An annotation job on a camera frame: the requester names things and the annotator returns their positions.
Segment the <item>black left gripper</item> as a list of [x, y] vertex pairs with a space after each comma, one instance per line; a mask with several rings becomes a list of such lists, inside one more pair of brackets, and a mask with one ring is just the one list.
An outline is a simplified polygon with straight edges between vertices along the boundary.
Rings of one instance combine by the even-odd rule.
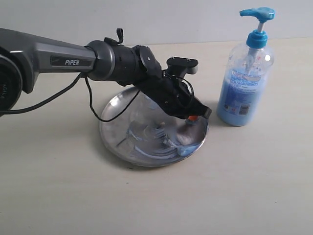
[[161, 77], [147, 76], [134, 86], [154, 101], [167, 115], [186, 119], [186, 123], [197, 121], [197, 116], [208, 119], [212, 109], [196, 97], [192, 85], [184, 78], [163, 70]]

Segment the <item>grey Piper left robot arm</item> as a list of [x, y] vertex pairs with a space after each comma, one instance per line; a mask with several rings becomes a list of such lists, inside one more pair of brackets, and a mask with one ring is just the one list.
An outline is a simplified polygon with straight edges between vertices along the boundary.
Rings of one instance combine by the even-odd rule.
[[133, 85], [154, 101], [167, 115], [180, 119], [192, 116], [209, 118], [211, 109], [194, 95], [185, 75], [195, 74], [195, 59], [171, 57], [162, 69], [147, 46], [123, 45], [106, 37], [86, 46], [2, 28], [0, 30], [0, 113], [14, 115], [38, 109], [51, 98], [28, 108], [14, 109], [21, 93], [33, 91], [41, 73], [76, 73], [86, 81], [113, 81], [121, 86]]

